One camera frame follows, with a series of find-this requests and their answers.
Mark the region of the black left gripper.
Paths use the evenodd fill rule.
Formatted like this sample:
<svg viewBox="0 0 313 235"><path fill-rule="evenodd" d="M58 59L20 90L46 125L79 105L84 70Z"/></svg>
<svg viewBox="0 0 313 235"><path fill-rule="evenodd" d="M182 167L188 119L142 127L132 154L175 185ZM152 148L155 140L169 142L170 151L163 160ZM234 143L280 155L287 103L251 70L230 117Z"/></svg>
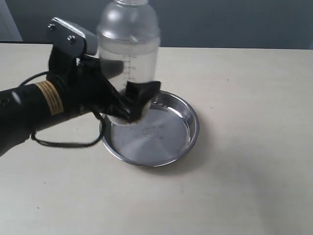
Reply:
<svg viewBox="0 0 313 235"><path fill-rule="evenodd" d="M80 63L56 46L52 47L46 80L57 91L63 111L48 115L48 120L69 120L96 111L107 114L112 123L137 123L160 93L161 82L134 83L117 91L107 78L122 74L121 60L81 55Z"/></svg>

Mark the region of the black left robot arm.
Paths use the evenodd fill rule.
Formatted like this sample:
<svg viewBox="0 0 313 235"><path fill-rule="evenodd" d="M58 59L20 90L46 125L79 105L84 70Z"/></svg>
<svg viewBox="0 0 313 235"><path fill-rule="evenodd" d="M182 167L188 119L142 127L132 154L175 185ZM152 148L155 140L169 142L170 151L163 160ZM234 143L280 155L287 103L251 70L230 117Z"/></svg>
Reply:
<svg viewBox="0 0 313 235"><path fill-rule="evenodd" d="M0 93L0 152L31 139L39 131L92 113L101 126L104 116L120 118L127 124L140 120L148 102L160 91L159 81L134 83L128 81L118 91L106 78L98 58L80 54L71 57L53 47L46 80Z"/></svg>

